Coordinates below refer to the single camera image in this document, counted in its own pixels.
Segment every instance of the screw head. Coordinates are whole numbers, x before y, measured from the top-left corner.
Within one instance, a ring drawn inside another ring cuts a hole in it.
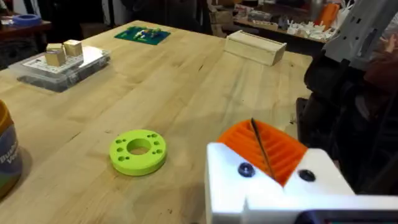
[[[252,176],[254,176],[254,173],[255,173],[252,164],[247,163],[247,162],[243,162],[243,163],[241,163],[241,165],[239,165],[238,172],[243,177],[252,177]]]
[[[298,176],[300,176],[301,179],[308,181],[308,182],[314,182],[315,179],[317,179],[315,177],[315,174],[312,171],[307,170],[307,169],[299,170]]]

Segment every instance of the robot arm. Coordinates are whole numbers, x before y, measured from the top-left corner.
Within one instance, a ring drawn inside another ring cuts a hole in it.
[[[335,218],[348,223],[353,220],[383,223],[394,218],[392,223],[396,223],[398,220],[398,197],[355,195],[331,159],[320,149],[309,149],[305,153],[284,186],[256,167],[250,168],[252,176],[243,176],[239,173],[241,164],[248,164],[248,161],[228,146],[222,143],[208,145],[205,173],[207,223],[302,223],[301,219],[308,218],[305,216],[308,213],[320,216],[310,222],[318,223],[323,217],[319,214],[325,211],[328,211],[329,221]],[[306,177],[303,170],[309,170],[315,178]],[[372,217],[367,219],[362,214],[372,214]]]

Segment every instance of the orange object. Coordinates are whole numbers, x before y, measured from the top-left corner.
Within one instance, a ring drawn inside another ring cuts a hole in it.
[[[339,9],[340,7],[338,4],[335,3],[327,4],[323,8],[319,18],[315,21],[315,25],[320,25],[321,21],[323,21],[323,25],[325,25],[325,29],[323,31],[328,30],[333,21],[336,19]]]
[[[256,121],[256,126],[261,142],[256,139],[250,120],[235,124],[217,141],[224,143],[269,176],[272,169],[275,180],[283,186],[301,161],[307,147],[266,123]],[[264,154],[268,157],[271,169]]]

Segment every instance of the wooden cube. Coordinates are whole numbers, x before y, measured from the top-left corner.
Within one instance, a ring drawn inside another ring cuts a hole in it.
[[[47,65],[51,66],[61,66],[65,63],[65,53],[63,50],[48,50],[44,53],[45,60]]]
[[[67,56],[76,57],[83,53],[81,42],[78,40],[68,40],[63,43]]]
[[[62,44],[47,44],[46,50],[63,50]]]

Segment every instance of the blue tape roll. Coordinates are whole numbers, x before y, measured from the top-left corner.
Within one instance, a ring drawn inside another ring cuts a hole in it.
[[[34,14],[13,16],[12,21],[16,26],[35,26],[42,23],[42,18]]]

